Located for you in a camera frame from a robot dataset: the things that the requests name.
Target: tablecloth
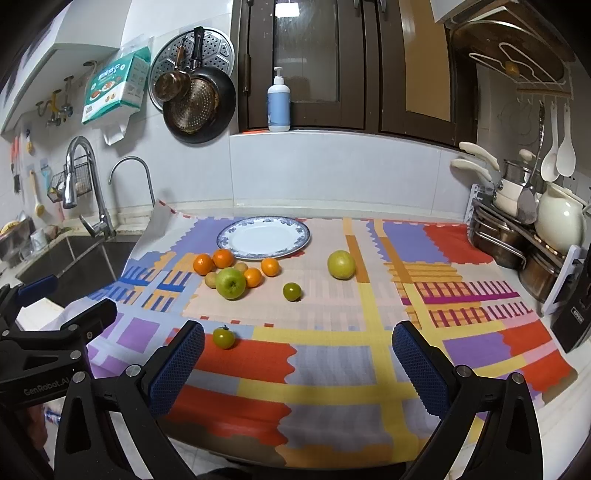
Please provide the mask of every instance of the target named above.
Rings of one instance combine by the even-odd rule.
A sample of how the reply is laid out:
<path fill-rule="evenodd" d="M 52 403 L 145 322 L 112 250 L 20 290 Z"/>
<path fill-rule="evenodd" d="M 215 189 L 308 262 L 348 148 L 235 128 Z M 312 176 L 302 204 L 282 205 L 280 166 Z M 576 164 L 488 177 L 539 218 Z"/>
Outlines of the tablecloth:
<path fill-rule="evenodd" d="M 160 425 L 195 446 L 275 466 L 356 468 L 417 456 L 439 419 L 393 354 L 392 328 L 402 320 L 478 375 L 521 372 L 537 408 L 576 379 L 535 311 L 468 243 L 466 225 L 301 220 L 308 246 L 280 260 L 278 277 L 228 301 L 192 263 L 236 219 L 197 218 L 158 202 L 121 278 L 69 305 L 56 323 L 103 298 L 116 301 L 115 323 L 88 346 L 95 376 L 106 377 L 143 364 L 197 320 L 205 350 Z M 337 249 L 355 258 L 349 281 L 327 271 Z M 283 298 L 289 281 L 301 285 L 301 301 Z M 238 337 L 228 351 L 212 342 L 221 325 Z"/>

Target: soap bottle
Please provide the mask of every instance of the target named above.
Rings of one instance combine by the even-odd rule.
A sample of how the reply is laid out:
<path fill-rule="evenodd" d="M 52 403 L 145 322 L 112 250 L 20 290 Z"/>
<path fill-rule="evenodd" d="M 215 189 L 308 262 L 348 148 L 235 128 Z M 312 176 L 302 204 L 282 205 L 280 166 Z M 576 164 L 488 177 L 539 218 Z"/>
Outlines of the soap bottle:
<path fill-rule="evenodd" d="M 290 121 L 290 88 L 284 84 L 281 71 L 283 67 L 275 67 L 276 75 L 273 85 L 267 90 L 267 118 L 271 132 L 287 132 Z"/>

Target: silver screw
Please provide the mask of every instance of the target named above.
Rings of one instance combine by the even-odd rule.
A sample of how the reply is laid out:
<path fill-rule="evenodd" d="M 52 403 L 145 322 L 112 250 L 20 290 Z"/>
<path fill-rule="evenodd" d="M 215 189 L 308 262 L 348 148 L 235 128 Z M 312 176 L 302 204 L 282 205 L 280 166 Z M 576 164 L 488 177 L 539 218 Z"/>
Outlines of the silver screw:
<path fill-rule="evenodd" d="M 128 377 L 135 377 L 142 371 L 142 368 L 139 365 L 130 365 L 125 369 L 125 375 Z"/>
<path fill-rule="evenodd" d="M 73 376 L 72 376 L 72 381 L 74 383 L 80 383 L 81 381 L 83 381 L 86 378 L 86 374 L 84 372 L 76 372 Z"/>
<path fill-rule="evenodd" d="M 456 368 L 456 372 L 458 375 L 460 375 L 460 377 L 463 378 L 468 378 L 470 375 L 472 375 L 472 370 L 470 369 L 470 367 L 467 367 L 466 365 L 459 365 Z"/>
<path fill-rule="evenodd" d="M 525 381 L 525 378 L 523 378 L 523 375 L 521 375 L 519 372 L 513 372 L 511 374 L 511 379 L 517 384 L 522 384 Z"/>

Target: sink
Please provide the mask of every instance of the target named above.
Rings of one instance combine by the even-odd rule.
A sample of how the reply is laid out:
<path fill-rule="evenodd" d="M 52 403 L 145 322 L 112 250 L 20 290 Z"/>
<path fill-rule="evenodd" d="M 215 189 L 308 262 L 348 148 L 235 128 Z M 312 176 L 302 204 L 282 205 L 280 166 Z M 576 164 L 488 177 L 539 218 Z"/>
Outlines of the sink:
<path fill-rule="evenodd" d="M 117 235 L 108 241 L 67 236 L 17 275 L 17 279 L 29 284 L 48 275 L 57 276 L 57 290 L 47 298 L 66 307 L 117 280 L 138 239 L 136 235 Z"/>

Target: black frying pan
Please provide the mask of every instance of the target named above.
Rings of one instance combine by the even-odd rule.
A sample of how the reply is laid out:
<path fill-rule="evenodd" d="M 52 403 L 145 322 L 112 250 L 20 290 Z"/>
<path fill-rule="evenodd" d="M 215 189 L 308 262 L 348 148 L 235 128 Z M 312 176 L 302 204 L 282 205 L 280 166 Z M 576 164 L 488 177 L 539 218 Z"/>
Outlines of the black frying pan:
<path fill-rule="evenodd" d="M 163 103 L 166 126 L 187 143 L 204 143 L 219 136 L 236 109 L 236 89 L 230 77 L 203 66 L 203 36 L 203 27 L 195 28 L 189 91 Z"/>

